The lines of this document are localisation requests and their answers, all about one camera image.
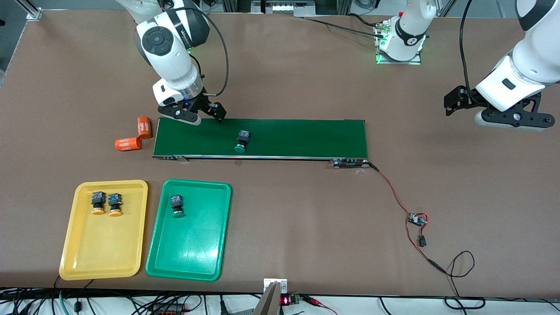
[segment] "orange cylinder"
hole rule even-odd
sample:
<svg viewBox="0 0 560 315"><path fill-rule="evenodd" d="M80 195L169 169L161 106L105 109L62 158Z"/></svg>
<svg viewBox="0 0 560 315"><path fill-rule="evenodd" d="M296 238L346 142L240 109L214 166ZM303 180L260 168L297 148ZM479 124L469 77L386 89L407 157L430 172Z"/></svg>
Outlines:
<svg viewBox="0 0 560 315"><path fill-rule="evenodd" d="M149 139L152 137L152 123L149 117L138 117L138 137L142 139Z"/></svg>
<svg viewBox="0 0 560 315"><path fill-rule="evenodd" d="M142 139L136 138L122 138L115 140L115 149L118 151L139 150L142 148Z"/></svg>

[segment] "yellow tray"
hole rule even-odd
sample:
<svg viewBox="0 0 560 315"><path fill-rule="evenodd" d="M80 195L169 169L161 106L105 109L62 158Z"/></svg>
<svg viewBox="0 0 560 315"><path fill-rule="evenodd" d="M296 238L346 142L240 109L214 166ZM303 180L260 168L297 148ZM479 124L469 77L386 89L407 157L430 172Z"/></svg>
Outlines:
<svg viewBox="0 0 560 315"><path fill-rule="evenodd" d="M91 194L105 192L105 213L91 213ZM121 216L109 216L109 195L120 193ZM58 270L64 280L133 276L140 269L148 185L143 180L83 183L74 194Z"/></svg>

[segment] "plastic tray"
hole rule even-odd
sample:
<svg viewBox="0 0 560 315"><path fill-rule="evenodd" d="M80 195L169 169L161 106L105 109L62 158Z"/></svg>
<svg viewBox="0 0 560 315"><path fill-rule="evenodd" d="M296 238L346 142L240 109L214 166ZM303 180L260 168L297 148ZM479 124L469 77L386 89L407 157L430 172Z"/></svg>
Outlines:
<svg viewBox="0 0 560 315"><path fill-rule="evenodd" d="M121 216L91 213L91 194L120 193ZM83 183L74 194L59 274L64 280L130 277L140 269L148 185L143 180Z"/></svg>
<svg viewBox="0 0 560 315"><path fill-rule="evenodd" d="M183 198L185 216L173 217L171 196ZM154 277L216 281L222 269L223 245L231 187L226 183L169 179L161 192L146 273Z"/></svg>

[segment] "table surface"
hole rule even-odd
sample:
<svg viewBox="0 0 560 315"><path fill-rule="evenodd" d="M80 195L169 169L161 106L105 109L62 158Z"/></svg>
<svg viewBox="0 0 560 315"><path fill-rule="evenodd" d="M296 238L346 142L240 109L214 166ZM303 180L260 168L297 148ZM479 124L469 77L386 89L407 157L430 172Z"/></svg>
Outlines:
<svg viewBox="0 0 560 315"><path fill-rule="evenodd" d="M231 118L364 119L370 159L413 212L431 218L426 255L447 266L476 257L456 283L465 296L560 297L560 126L542 133L478 127L476 110L445 117L463 84L459 19L437 18L421 66L377 65L370 37L284 15L212 14L230 53L219 100ZM367 31L351 17L330 22ZM158 80L133 44L123 11L47 11L29 22L0 90L0 286L52 286L76 187L143 179L149 187L139 273L92 287L262 290L266 277L316 294L451 295L448 279L409 243L405 213L372 169L313 161L151 158L153 140L117 152L136 118L157 118ZM471 82L523 32L516 20L468 20ZM225 70L214 31L193 50L209 92ZM560 117L560 86L541 111ZM144 272L163 182L186 178L233 189L221 277L194 282ZM458 271L470 264L460 260ZM85 281L60 281L83 286Z"/></svg>

